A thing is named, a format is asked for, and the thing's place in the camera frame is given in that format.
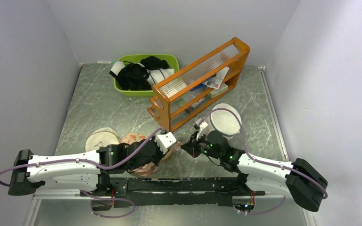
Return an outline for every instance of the gray wall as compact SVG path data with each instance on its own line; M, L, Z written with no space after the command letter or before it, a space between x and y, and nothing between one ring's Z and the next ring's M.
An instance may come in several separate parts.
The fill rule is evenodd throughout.
M265 65L299 0L48 0L80 62L169 53L189 64L234 36Z
M0 170L21 149L53 154L79 69L46 2L0 1ZM22 225L31 197L7 192L0 185L0 226Z
M302 0L265 74L291 159L329 182L317 224L362 225L362 0Z

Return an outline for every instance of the bucket lid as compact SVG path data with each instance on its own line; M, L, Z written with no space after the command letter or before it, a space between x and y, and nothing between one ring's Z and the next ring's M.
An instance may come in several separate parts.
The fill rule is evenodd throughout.
M217 108L226 108L231 110L236 116L238 117L239 121L241 121L241 116L229 104L221 103L216 106L214 106L214 109ZM232 115L230 112L225 110L218 110L210 114L210 122L213 125L213 128L219 132L221 132L223 135L231 137L234 136L239 132L241 127L238 124L237 119L235 119L234 115Z

